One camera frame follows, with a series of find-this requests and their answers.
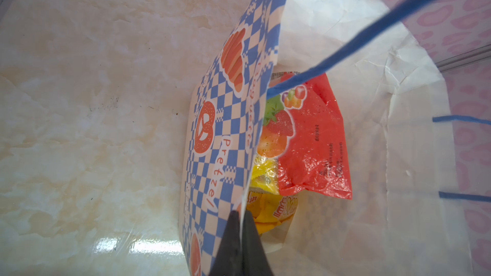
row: orange fruit illustration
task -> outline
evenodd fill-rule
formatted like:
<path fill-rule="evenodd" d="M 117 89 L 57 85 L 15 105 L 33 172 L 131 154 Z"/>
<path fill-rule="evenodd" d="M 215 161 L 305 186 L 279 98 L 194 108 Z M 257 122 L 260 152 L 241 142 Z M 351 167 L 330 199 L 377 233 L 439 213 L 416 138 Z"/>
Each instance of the orange fruit illustration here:
<path fill-rule="evenodd" d="M 292 107 L 294 108 L 300 108 L 302 106 L 302 100 L 298 99 L 297 97 L 293 96 L 292 98 Z"/>
<path fill-rule="evenodd" d="M 287 144 L 288 137 L 286 135 L 279 135 L 269 131 L 267 128 L 263 128 L 257 146 L 257 153 L 266 158 L 273 158 L 282 154 Z"/>
<path fill-rule="evenodd" d="M 221 66 L 225 74 L 237 92 L 242 91 L 242 38 L 246 33 L 245 29 L 232 34 L 225 43 L 224 50 L 221 54 Z"/>
<path fill-rule="evenodd" d="M 191 254 L 189 258 L 191 265 L 191 275 L 201 276 L 201 249 L 199 248 L 198 238 L 193 234 L 191 239 Z"/>
<path fill-rule="evenodd" d="M 283 103 L 285 104 L 285 108 L 291 108 L 291 107 L 293 107 L 292 101 L 289 100 L 288 98 L 285 98 L 285 101 L 283 101 Z"/>

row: snack package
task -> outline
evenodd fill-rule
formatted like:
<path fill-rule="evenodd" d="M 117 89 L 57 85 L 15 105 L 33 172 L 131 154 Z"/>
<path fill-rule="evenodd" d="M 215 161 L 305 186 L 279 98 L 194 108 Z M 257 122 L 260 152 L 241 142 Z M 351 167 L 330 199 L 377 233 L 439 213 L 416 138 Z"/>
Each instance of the snack package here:
<path fill-rule="evenodd" d="M 293 75 L 283 73 L 270 86 Z M 326 75 L 266 101 L 257 153 L 277 160 L 277 175 L 269 176 L 280 195 L 309 190 L 352 198 L 343 117 Z"/>
<path fill-rule="evenodd" d="M 298 197 L 249 191 L 247 210 L 252 213 L 259 234 L 290 220 L 298 207 Z"/>
<path fill-rule="evenodd" d="M 256 155 L 249 189 L 259 193 L 279 195 L 278 160 Z"/>

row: blue and white checkered pattern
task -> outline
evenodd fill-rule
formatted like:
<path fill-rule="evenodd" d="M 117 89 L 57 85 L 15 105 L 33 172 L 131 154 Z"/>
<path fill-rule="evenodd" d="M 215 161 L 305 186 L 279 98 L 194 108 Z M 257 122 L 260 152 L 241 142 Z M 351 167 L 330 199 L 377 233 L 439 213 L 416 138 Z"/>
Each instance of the blue and white checkered pattern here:
<path fill-rule="evenodd" d="M 184 172 L 185 211 L 181 211 L 184 213 L 184 223 L 179 226 L 188 263 L 192 232 L 195 230 L 197 233 L 201 246 L 203 276 L 206 276 L 213 266 L 228 215 L 234 206 L 242 202 L 244 188 L 250 178 L 253 152 L 257 149 L 264 118 L 266 90 L 273 66 L 277 62 L 280 22 L 285 3 L 286 0 L 251 0 L 239 24 L 232 31 L 233 34 L 239 28 L 247 28 L 242 39 L 242 96 L 238 96 L 227 82 L 218 55 L 202 78 L 197 94 L 192 99 L 194 117 L 189 118 L 193 122 L 191 129 L 187 131 L 191 140 L 187 146 L 187 166 Z M 254 89 L 259 91 L 259 94 L 255 93 L 254 98 L 249 95 L 253 83 Z M 193 150 L 194 136 L 197 118 L 205 101 L 211 101 L 216 106 L 215 138 L 205 155 L 198 156 Z M 253 141 L 247 145 L 249 115 L 252 114 L 250 121 Z M 215 203 L 218 204 L 218 213 L 214 213 L 206 208 L 204 198 L 210 187 L 222 136 L 230 136 L 232 144 L 223 167 L 224 178 L 220 180 L 216 189 Z"/>

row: crumpled paper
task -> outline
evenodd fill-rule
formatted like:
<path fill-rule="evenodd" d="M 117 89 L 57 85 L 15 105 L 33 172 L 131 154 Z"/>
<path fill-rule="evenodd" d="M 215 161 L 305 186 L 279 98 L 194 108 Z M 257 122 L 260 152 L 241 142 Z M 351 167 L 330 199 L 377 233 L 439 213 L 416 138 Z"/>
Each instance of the crumpled paper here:
<path fill-rule="evenodd" d="M 380 0 L 287 0 L 275 72 L 307 70 L 387 10 Z M 451 124 L 431 120 L 450 113 L 446 86 L 425 50 L 399 23 L 328 77 L 353 200 L 301 192 L 283 247 L 267 255 L 275 274 L 472 274 L 461 205 L 438 197 L 458 189 Z"/>

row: pink patterned wall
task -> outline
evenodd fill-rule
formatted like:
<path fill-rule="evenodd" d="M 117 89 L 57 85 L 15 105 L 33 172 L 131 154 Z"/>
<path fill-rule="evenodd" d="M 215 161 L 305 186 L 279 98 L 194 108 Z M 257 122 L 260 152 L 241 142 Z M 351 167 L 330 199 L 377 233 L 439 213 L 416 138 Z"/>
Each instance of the pink patterned wall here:
<path fill-rule="evenodd" d="M 400 0 L 383 0 L 390 8 Z M 433 61 L 491 44 L 491 0 L 438 0 L 404 21 Z"/>
<path fill-rule="evenodd" d="M 491 60 L 443 74 L 452 114 L 491 120 Z M 462 193 L 491 196 L 491 126 L 453 122 Z M 491 274 L 491 203 L 463 203 L 474 274 Z"/>

